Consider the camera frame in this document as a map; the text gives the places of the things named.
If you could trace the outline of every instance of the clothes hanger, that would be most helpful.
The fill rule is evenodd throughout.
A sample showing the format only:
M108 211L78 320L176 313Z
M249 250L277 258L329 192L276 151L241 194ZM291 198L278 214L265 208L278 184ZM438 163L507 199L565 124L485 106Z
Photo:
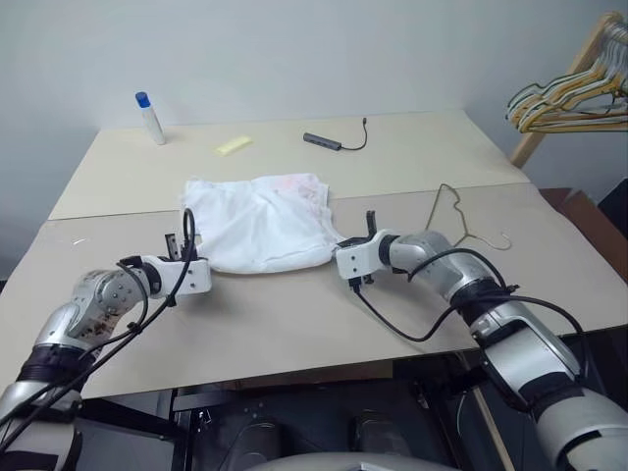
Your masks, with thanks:
M458 193L458 191L447 183L441 183L441 186L439 186L439 191L436 193L436 198L434 199L434 204L432 205L432 210L430 211L430 216L428 217L428 223L425 225L425 231L428 231L430 225L432 224L432 220L434 219L434 215L436 214L437 207L439 206L439 200L441 199L441 194L443 193L444 189L447 189L455 197L455 201L453 202L452 207L460 215L460 221L462 222L462 229L464 231L462 237L455 244L453 244L454 247L460 245L460 243L462 243L467 238L474 238L476 240L479 240L488 245L490 248L494 248L495 250L509 250L512 247L512 240L510 240L510 238L504 233L501 233L501 236L506 240L506 246L495 245L479 235L471 234L467 225L464 211L462 211L458 207L458 204L460 204L462 198L460 198L460 194Z
M596 121L581 126L550 125L530 128L531 132L558 133L558 132L600 132L600 131L628 131L628 121L601 124Z
M577 109L573 110L565 110L564 108L560 108L559 111L550 111L543 114L541 117L539 117L537 122L544 123L558 121L558 118L564 121L574 121L590 119L593 116L621 116L623 115L623 113L628 111L628 101L616 103L617 98L625 96L622 90L615 90L612 93L609 93L609 95L611 95L612 97L612 101L609 105L578 107Z
M577 121L600 121L602 119L616 119L622 116L628 116L628 111L617 112L617 113L587 113L587 114L578 114L578 115L570 115L570 114L562 114L562 113L554 113L541 116L537 123L539 125L558 125L564 122L577 122Z
M571 82L568 86L560 86L522 115L518 124L519 130L521 132L529 131L536 120L550 110L556 108L569 110L586 99L619 89L625 81L625 76L621 70L621 65L623 65L623 59L626 55L625 51L625 46L614 40L613 37L608 38L602 54L592 68L595 72L586 78L586 80L598 79L593 82L585 82L584 84L579 83L579 86L575 88L573 88L574 84L580 81L580 79L576 82Z
M545 86L538 85L537 83L528 85L527 87L519 91L517 95L511 98L510 101L508 102L508 111L506 113L506 119L516 126L517 123L519 122L519 119L521 118L521 115L525 111L527 111L528 108L532 106L535 102L540 101L545 95L545 93L551 90L552 87L565 83L568 80L584 77L589 72L590 72L589 70L586 70L578 74L570 74L566 76L561 76L561 77L555 78L554 80L552 80L550 83L548 83ZM531 90L530 87L538 87L539 89ZM528 89L530 89L529 93L526 93L526 94L522 93L523 91L528 90Z
M560 102L560 98L570 90L579 89L579 87L586 86L588 83L595 82L595 80L603 79L604 75L606 74L606 69L608 65L607 44L610 40L616 39L618 33L625 33L627 30L628 29L626 29L624 24L607 25L604 28L602 36L603 46L601 54L589 70L579 74L562 76L553 80L543 90L540 90L543 96L531 95L527 98L523 98L523 101L513 103L515 107L513 107L513 109L510 109L507 114L509 121L518 128L521 128L520 123L524 119L524 117L528 118L539 109L545 109L543 107L548 103L555 105L557 102ZM525 92L520 92L518 96L515 96L515 98L521 98L524 95Z

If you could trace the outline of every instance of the white wall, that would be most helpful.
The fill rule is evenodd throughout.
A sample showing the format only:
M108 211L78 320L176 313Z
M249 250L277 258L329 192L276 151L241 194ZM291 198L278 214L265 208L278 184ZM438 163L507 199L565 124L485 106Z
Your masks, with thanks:
M140 125L137 90L165 124L465 108L509 153L508 98L563 72L609 10L626 3L1 0L0 278L97 130ZM526 172L599 199L627 146L551 136Z

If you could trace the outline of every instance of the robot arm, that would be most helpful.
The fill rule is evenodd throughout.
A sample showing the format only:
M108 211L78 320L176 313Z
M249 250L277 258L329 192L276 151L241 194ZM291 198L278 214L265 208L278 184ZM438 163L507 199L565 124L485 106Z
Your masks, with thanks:
M36 397L17 418L0 422L0 445L20 425L22 417L91 367L102 350L100 345L110 339L122 317L143 301L144 294L156 299L173 291L185 266L176 242L173 243L174 237L166 235L171 258L130 257L122 261L128 267L126 270L97 270L80 279L70 302L49 317L18 379L0 397L2 422L25 400ZM196 256L193 245L190 250L193 251L191 261L177 295L206 292L211 288L209 262ZM140 326L131 323L129 329L140 329ZM4 453L0 452L0 469L74 469L79 457L80 434L73 421L80 409L80 391L85 381L48 407ZM40 391L45 392L37 397Z
M436 232L375 233L373 214L367 214L367 221L369 236L342 242L336 252L340 276L354 290L362 280L372 283L371 275L379 270L411 274L426 260L453 249ZM523 303L508 300L509 292L487 267L471 254L451 253L417 276L459 306L457 311L483 350L482 367L510 406L532 413L554 466L628 469L628 414L580 386L580 364L571 350Z

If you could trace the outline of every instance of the black cable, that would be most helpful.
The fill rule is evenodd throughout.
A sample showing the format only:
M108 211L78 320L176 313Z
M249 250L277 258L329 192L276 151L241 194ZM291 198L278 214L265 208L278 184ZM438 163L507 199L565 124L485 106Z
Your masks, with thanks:
M100 348L103 348L106 345L110 345L111 343L116 343L117 341L125 339L126 337L133 334L133 332L137 332L138 334L141 333L141 329L142 329L141 325L144 322L146 315L148 314L148 293L146 292L144 283L141 282L141 279L139 278L139 276L136 275L131 268L129 268L127 265L121 262L116 263L116 266L124 270L127 273L127 275L129 275L133 279L133 281L139 288L139 291L141 292L141 298L142 298L141 314L139 315L139 318L137 318L137 321L131 322L130 324L127 325L127 330L124 331L123 333L119 334L118 336L111 337L110 339L105 340L99 343L98 345L95 345L92 348L89 348L88 350L84 351L82 355L78 358L77 360L78 362L83 360L85 356L90 355L94 351Z
M189 232L187 231L187 223L189 222ZM194 215L191 210L185 208L185 212L183 214L183 227L186 235L188 234L196 234L196 226L194 223ZM166 296L166 299L162 304L151 314L151 316L142 324L141 329L148 327L157 317L169 306L175 299L177 292L179 291L181 285L183 284L183 279L187 274L187 269L189 268L189 264L191 263L191 259L194 251L188 250L185 261L183 263L183 268L181 270L181 274L175 283L172 291ZM80 382L87 379L91 374L93 374L96 370L102 367L105 363L107 363L113 356L115 356L120 350L122 350L125 346L127 346L135 337L139 335L139 332L132 332L132 335L129 335L125 339L123 339L120 343L118 343L111 351L105 354L99 361L91 365L87 370L82 372L80 375L76 376L73 380L67 383L57 394L49 397L45 400L41 405L39 405L36 409L34 409L27 418L25 418L22 423L11 433L9 437L6 438L0 444L0 454L5 452L7 448L20 436L20 434L26 430L26 428L41 415L41 413L46 410L48 407L57 402L60 398L66 395L69 391L71 391L74 386L78 385ZM9 420L14 418L13 415L7 415Z
M342 149L342 150L361 150L364 147L366 147L366 141L369 138L369 133L366 131L366 118L362 118L362 128L364 129L364 142L362 143L362 145L360 145L359 147L344 147L343 145L341 145L340 149Z
M353 292L355 292L357 297L359 297L362 300L362 302L366 305L366 307L368 307L371 310L371 312L373 314L375 314L375 316L386 325L386 327L391 329L398 336L403 337L404 339L407 339L407 340L410 340L410 341L421 342L421 341L425 341L425 340L429 339L434 334L434 332L441 326L441 324L445 321L445 319L449 316L449 314L451 314L453 311L455 311L455 307L454 306L450 306L448 309L445 310L445 312L443 314L441 314L439 316L439 318L436 320L436 322L434 323L432 328L428 331L428 333L425 336L423 336L423 337L413 337L413 336L407 334L406 332L404 332L404 331L398 329L397 327L395 327L388 319L386 319L382 314L380 314L378 312L378 310L375 309L375 307L373 307L373 305L368 301L368 299L366 299L366 297L364 297L364 295L360 292L359 289L354 289Z
M31 394L25 400L23 400L18 405L16 405L13 409L11 409L11 411L7 415L5 415L2 418L2 420L0 420L0 427L5 425L7 422L13 420L18 414L22 413L24 411L24 409L29 407L35 400L37 400L38 397L41 397L43 394L48 393L50 390L54 390L55 388L63 386L63 384L66 381L67 380L58 380L56 382L49 383L46 386L44 386L43 388L41 388L40 390L38 390L37 392Z
M451 255L452 253L468 253L470 255L473 255L475 258L477 258L482 263L484 263L493 272L493 274L495 275L495 278L497 278L497 281L499 282L499 286L504 291L508 291L508 286L506 285L506 281L503 279L503 276L501 275L497 267L493 265L493 263L491 263L487 257L485 257L480 252L477 252L471 248L463 248L463 247L455 247L455 248L451 248L450 250L445 250L441 253L434 255L433 257L428 258L424 262L420 263L408 275L408 282L411 282L417 273L419 273L421 270L423 270L425 267L427 267L431 263L434 263L443 257L447 257L448 255Z

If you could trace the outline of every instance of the wire hanger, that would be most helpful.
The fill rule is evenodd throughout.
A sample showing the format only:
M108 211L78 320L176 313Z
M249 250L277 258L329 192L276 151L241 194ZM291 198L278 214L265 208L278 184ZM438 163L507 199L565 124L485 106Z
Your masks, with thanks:
M506 118L520 132L628 131L628 102L615 103L628 93L628 26L620 20L605 24L599 48L588 70L517 92ZM603 95L612 97L610 106L580 106Z
M467 225L467 220L466 220L466 217L464 215L464 212L458 207L458 204L460 204L460 202L462 201L462 199L460 198L460 194L458 193L458 191L455 188L453 188L452 186L450 186L447 183L441 183L441 186L439 186L439 191L436 193L436 198L434 199L434 204L432 205L432 210L430 211L430 217L428 218L428 224L425 226L425 230L426 231L430 228L430 225L432 224L432 220L434 219L434 215L436 214L436 209L439 206L439 200L441 199L441 193L443 193L444 189L449 190L449 192L451 192L451 194L453 194L453 196L455 197L455 201L453 202L453 209L456 210L458 212L458 214L460 215L460 221L462 222L462 229L464 230L464 234L458 240L458 242L456 242L453 245L454 247L457 247L458 245L460 245L460 243L462 243L467 238L475 238L476 240L479 240L479 241L485 243L490 248L494 248L495 250L509 250L510 247L512 247L512 240L510 240L510 238L506 234L504 234L504 233L501 233L501 236L507 242L506 246L504 246L504 247L500 247L498 245L495 245L492 242L488 241L487 239L485 239L483 237L480 237L479 235L471 234L471 232L469 232L469 227Z

